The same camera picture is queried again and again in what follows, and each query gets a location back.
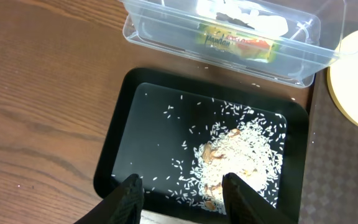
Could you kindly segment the brown serving tray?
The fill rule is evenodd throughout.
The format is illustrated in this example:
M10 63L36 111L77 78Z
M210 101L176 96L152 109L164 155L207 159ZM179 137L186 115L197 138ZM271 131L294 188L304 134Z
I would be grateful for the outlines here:
M358 127L337 109L326 71L316 74L300 223L358 223Z

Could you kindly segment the clear plastic bin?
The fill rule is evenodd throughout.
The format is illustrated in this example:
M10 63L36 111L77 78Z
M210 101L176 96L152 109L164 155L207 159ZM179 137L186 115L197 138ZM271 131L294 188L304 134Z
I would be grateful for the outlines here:
M282 16L287 34L278 37L226 21L199 16L197 1L124 1L128 13L124 37L132 43L210 63L240 73L306 88L315 74L335 61L358 56L358 0L245 0L242 12L257 9L264 16ZM271 63L240 59L196 43L198 25L272 40Z

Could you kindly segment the black plastic tray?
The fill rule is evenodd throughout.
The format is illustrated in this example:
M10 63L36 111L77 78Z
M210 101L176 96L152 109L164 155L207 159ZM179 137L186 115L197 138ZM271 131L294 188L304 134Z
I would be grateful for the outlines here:
M201 208L188 174L194 148L211 140L214 124L229 129L260 120L271 148L283 156L265 199L297 222L308 140L308 113L297 103L255 91L239 91L149 68L124 78L94 175L100 197L129 175L143 178L144 208L197 223L226 223Z

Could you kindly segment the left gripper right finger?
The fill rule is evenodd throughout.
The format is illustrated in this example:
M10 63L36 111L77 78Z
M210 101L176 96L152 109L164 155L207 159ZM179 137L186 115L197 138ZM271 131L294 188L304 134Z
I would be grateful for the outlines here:
M223 198L230 224L291 224L295 221L273 208L235 173L223 176Z

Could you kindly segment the pile of rice scraps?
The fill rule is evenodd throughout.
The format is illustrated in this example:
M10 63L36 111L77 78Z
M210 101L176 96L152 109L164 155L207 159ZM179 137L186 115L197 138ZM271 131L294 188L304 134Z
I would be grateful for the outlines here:
M146 194L224 213L222 178L275 197L287 123L280 114L192 94L144 93L131 106L112 178L137 174Z

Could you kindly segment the green snack wrapper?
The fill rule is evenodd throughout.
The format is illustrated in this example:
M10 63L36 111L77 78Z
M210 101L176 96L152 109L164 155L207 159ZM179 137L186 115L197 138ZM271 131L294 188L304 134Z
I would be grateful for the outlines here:
M271 63L276 58L273 52L276 46L272 40L242 35L204 24L198 25L198 31L200 34L196 36L196 43L203 44L207 48L228 52L240 59L255 62Z

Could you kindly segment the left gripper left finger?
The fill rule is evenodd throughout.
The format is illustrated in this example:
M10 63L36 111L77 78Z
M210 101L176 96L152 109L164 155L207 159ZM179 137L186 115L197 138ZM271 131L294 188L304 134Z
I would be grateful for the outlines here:
M139 224L143 205L142 179L131 174L75 224Z

